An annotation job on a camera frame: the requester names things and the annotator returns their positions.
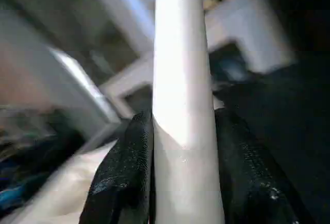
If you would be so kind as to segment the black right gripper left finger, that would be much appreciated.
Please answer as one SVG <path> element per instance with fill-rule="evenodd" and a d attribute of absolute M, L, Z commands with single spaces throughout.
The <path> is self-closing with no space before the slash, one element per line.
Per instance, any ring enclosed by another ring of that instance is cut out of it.
<path fill-rule="evenodd" d="M 79 223 L 148 223 L 153 143 L 152 115 L 140 112 L 97 168 Z"/>

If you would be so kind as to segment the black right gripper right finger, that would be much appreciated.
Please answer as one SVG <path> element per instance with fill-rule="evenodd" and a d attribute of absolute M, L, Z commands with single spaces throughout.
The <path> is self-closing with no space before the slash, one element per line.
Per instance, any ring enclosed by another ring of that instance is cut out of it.
<path fill-rule="evenodd" d="M 215 112 L 221 196 L 226 223 L 315 223 L 269 150 L 246 122 Z"/>

